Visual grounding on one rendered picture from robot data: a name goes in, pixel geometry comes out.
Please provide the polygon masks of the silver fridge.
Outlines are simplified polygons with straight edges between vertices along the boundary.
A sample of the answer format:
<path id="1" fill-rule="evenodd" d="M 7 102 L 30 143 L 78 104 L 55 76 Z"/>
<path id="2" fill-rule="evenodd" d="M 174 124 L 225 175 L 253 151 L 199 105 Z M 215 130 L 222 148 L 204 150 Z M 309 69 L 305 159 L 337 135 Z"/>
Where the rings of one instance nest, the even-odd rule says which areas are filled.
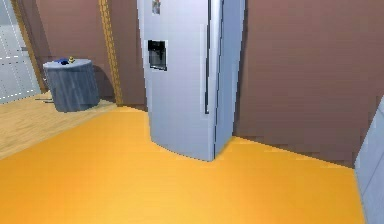
<path id="1" fill-rule="evenodd" d="M 151 140 L 212 161 L 233 135 L 246 0 L 211 0 L 209 114 L 204 113 L 207 0 L 137 0 Z"/>

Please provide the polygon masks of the round grey covered table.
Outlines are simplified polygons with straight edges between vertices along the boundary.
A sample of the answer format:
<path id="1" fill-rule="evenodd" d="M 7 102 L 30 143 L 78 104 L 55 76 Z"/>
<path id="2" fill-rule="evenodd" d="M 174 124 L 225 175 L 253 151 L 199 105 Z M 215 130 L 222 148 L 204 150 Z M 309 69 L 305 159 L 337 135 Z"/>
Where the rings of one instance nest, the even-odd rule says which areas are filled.
<path id="1" fill-rule="evenodd" d="M 76 59 L 66 65 L 51 61 L 43 69 L 58 112 L 84 111 L 100 102 L 91 60 Z"/>

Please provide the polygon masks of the white glass door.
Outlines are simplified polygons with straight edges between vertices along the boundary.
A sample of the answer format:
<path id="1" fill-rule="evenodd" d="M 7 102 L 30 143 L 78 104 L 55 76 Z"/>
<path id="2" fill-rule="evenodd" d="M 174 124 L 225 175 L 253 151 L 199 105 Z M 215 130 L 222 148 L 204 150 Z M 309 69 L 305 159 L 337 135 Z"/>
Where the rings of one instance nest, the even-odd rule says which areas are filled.
<path id="1" fill-rule="evenodd" d="M 0 104 L 40 93 L 11 0 L 0 0 Z"/>

